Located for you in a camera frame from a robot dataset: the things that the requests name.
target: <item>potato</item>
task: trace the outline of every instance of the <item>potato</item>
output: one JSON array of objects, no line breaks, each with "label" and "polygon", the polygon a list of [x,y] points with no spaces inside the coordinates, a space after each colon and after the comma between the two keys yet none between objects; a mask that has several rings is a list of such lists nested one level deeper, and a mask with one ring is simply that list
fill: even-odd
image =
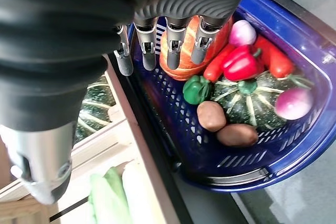
[{"label": "potato", "polygon": [[222,106],[217,102],[205,101],[197,107],[199,124],[208,131],[219,131],[226,125]]},{"label": "potato", "polygon": [[248,147],[258,140],[258,132],[248,124],[230,124],[217,132],[217,139],[226,146]]}]

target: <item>metal fingertip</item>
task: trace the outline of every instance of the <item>metal fingertip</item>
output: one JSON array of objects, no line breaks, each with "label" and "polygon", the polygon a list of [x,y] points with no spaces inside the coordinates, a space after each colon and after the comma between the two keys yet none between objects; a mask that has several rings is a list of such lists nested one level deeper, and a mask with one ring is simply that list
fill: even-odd
[{"label": "metal fingertip", "polygon": [[175,70],[179,67],[180,55],[179,52],[167,52],[167,65],[170,69]]},{"label": "metal fingertip", "polygon": [[197,48],[194,46],[193,51],[191,53],[191,61],[197,65],[201,64],[203,60],[205,59],[205,55],[206,55],[206,50],[204,50],[203,48]]},{"label": "metal fingertip", "polygon": [[133,74],[133,62],[130,56],[125,58],[117,58],[119,71],[123,76]]},{"label": "metal fingertip", "polygon": [[143,67],[148,70],[148,71],[152,71],[155,69],[156,66],[156,56],[155,53],[153,54],[142,54],[142,63],[143,63]]}]

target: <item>red bell pepper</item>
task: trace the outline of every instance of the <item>red bell pepper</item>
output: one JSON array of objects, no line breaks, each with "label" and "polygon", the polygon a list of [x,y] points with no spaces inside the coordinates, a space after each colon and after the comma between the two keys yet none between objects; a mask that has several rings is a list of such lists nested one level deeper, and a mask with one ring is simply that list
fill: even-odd
[{"label": "red bell pepper", "polygon": [[294,72],[295,66],[291,60],[268,39],[258,35],[254,46],[261,48],[261,60],[274,77],[284,78]]},{"label": "red bell pepper", "polygon": [[222,62],[226,79],[241,81],[257,77],[264,71],[264,64],[258,58],[261,49],[243,45],[233,50]]},{"label": "red bell pepper", "polygon": [[221,63],[235,48],[235,46],[227,44],[206,67],[203,77],[211,82],[216,82],[223,74]]}]

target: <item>pumpkin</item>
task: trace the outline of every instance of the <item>pumpkin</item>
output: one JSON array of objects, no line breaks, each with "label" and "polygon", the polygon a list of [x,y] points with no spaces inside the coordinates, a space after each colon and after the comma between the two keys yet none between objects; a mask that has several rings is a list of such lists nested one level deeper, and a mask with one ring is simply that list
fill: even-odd
[{"label": "pumpkin", "polygon": [[217,81],[211,100],[224,108],[230,123],[245,123],[270,131],[285,125],[286,119],[275,113],[275,102],[282,92],[293,87],[296,84],[292,80],[278,80],[266,71],[256,79]]},{"label": "pumpkin", "polygon": [[116,104],[105,75],[88,85],[79,111],[75,143],[108,125],[108,110]]},{"label": "pumpkin", "polygon": [[221,51],[227,44],[228,35],[231,31],[233,20],[232,18],[225,24],[225,26],[218,32],[214,42],[210,45],[204,61],[196,65],[191,61],[191,53],[195,44],[195,36],[198,28],[199,17],[194,16],[190,21],[184,42],[181,49],[180,65],[177,69],[171,70],[167,66],[167,33],[166,31],[161,37],[161,52],[160,52],[160,66],[173,79],[178,81],[185,81],[191,76],[202,72],[206,65]]}]

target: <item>red onion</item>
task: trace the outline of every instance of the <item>red onion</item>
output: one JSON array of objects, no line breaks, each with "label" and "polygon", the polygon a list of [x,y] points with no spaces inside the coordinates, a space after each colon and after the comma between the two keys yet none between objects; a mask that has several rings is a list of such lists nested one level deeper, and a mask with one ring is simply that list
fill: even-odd
[{"label": "red onion", "polygon": [[229,37],[229,43],[239,47],[252,45],[257,38],[257,33],[246,20],[239,20],[233,24]]},{"label": "red onion", "polygon": [[309,89],[293,88],[279,95],[275,103],[278,116],[296,120],[305,116],[313,106],[313,96]]}]

